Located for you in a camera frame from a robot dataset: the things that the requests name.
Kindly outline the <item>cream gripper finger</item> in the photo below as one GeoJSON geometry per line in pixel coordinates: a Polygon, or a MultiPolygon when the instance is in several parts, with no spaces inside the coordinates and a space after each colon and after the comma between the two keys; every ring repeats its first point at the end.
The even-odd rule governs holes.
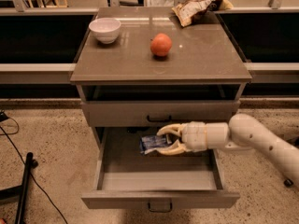
{"type": "Polygon", "coordinates": [[[182,136],[182,131],[185,128],[186,124],[185,123],[176,123],[176,124],[169,124],[166,126],[163,126],[157,134],[159,136],[161,135],[166,135],[166,134],[173,134],[177,137],[182,136]]]}
{"type": "Polygon", "coordinates": [[[159,147],[157,151],[162,155],[174,156],[184,153],[186,151],[186,147],[179,140],[177,140],[170,147],[159,147]]]}

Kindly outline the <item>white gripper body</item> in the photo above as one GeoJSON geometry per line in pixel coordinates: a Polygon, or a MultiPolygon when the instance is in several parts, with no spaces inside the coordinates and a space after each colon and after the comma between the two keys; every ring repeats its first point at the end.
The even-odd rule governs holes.
{"type": "Polygon", "coordinates": [[[205,123],[195,121],[187,123],[181,131],[181,141],[188,151],[207,150],[205,123]]]}

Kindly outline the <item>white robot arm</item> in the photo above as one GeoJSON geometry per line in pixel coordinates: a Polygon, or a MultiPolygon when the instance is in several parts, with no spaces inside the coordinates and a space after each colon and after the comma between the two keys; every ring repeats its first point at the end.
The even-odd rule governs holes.
{"type": "Polygon", "coordinates": [[[175,135],[178,139],[170,147],[161,150],[164,155],[198,152],[208,149],[245,151],[252,148],[261,152],[296,187],[299,186],[299,149],[279,138],[247,114],[236,114],[228,123],[169,124],[157,134],[175,135]]]}

